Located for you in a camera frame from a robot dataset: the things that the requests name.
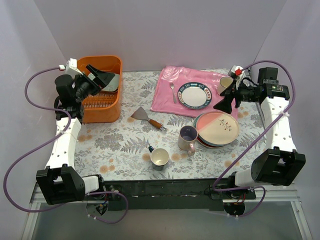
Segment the pink cream round plate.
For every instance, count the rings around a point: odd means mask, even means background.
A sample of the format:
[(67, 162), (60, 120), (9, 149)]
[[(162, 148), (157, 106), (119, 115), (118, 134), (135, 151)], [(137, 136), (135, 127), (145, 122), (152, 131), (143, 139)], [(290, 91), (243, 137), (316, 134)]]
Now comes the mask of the pink cream round plate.
[(239, 124), (230, 114), (212, 111), (199, 115), (193, 122), (198, 137), (205, 144), (221, 147), (232, 143), (239, 135)]

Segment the mint divided tray red berries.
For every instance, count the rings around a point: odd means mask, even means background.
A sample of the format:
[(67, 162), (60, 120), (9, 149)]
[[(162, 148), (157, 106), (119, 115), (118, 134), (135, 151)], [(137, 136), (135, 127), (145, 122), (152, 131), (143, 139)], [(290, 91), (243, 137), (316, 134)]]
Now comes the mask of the mint divided tray red berries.
[(119, 87), (119, 81), (120, 81), (120, 75), (115, 73), (114, 77), (109, 82), (109, 84), (102, 90), (110, 93), (117, 92)]

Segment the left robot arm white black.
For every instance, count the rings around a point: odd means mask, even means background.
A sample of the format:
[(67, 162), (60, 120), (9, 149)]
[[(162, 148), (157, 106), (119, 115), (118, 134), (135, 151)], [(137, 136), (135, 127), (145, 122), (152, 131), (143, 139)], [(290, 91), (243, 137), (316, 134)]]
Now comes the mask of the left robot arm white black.
[(95, 96), (112, 82), (119, 82), (117, 73), (98, 70), (88, 64), (85, 74), (58, 76), (54, 83), (58, 97), (54, 102), (56, 134), (50, 158), (45, 169), (38, 170), (36, 181), (49, 205), (82, 201), (90, 194), (95, 200), (106, 196), (101, 175), (81, 177), (75, 170), (75, 148), (84, 118), (83, 100)]

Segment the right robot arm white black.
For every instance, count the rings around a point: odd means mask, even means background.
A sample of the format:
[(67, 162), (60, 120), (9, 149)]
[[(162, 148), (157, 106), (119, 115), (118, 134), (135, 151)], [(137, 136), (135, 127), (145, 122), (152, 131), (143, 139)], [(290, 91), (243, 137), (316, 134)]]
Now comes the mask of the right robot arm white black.
[[(304, 154), (298, 153), (293, 142), (289, 109), (296, 99), (296, 89), (289, 71), (282, 65), (278, 67), (286, 73), (291, 87), (280, 85), (277, 80), (278, 70), (274, 67), (264, 67), (258, 72), (256, 87), (241, 86), (237, 79), (245, 68), (232, 70), (233, 84), (222, 94), (223, 100), (215, 108), (228, 112), (231, 101), (235, 100), (238, 107), (241, 102), (259, 103), (264, 119), (264, 131), (231, 163), (229, 167), (215, 180), (212, 190), (227, 192), (232, 199), (237, 199), (245, 191), (257, 188), (264, 189), (266, 185), (289, 186), (297, 177), (306, 163)], [(258, 156), (249, 169), (234, 172), (232, 183), (226, 188), (218, 184), (223, 176), (263, 137), (266, 136), (266, 150)]]

